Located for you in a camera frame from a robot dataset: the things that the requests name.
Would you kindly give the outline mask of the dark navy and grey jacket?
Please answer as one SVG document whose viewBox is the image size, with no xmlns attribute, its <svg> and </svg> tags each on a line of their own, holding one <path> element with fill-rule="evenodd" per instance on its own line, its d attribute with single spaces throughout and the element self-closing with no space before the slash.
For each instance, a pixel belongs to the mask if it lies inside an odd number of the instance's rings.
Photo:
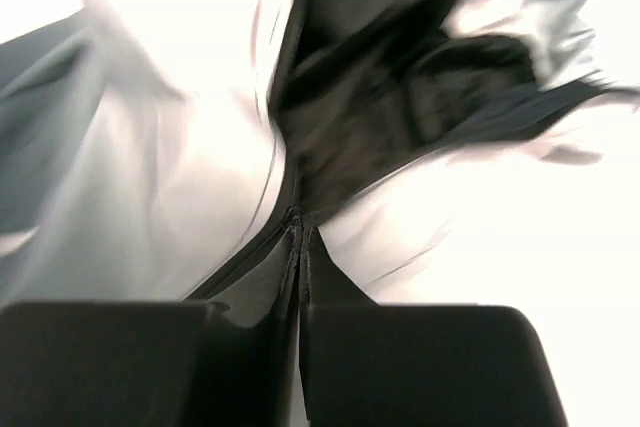
<svg viewBox="0 0 640 427">
<path fill-rule="evenodd" d="M 627 300 L 615 0 L 2 0 L 1 298 L 249 295 L 297 216 L 381 303 Z"/>
</svg>

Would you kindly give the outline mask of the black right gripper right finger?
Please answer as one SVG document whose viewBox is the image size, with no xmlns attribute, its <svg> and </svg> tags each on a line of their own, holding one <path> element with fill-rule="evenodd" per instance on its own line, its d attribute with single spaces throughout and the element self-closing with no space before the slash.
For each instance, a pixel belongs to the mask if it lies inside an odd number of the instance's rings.
<svg viewBox="0 0 640 427">
<path fill-rule="evenodd" d="M 378 305 L 311 227 L 300 302 L 300 371 L 313 426 L 566 424 L 539 337 L 514 308 Z"/>
</svg>

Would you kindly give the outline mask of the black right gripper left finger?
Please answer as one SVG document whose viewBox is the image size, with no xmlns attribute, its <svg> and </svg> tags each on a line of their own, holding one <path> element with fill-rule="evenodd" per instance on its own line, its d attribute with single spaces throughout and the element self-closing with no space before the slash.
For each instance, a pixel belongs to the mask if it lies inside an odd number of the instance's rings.
<svg viewBox="0 0 640 427">
<path fill-rule="evenodd" d="M 284 426 L 300 233 L 206 301 L 29 302 L 1 310 L 5 426 Z"/>
</svg>

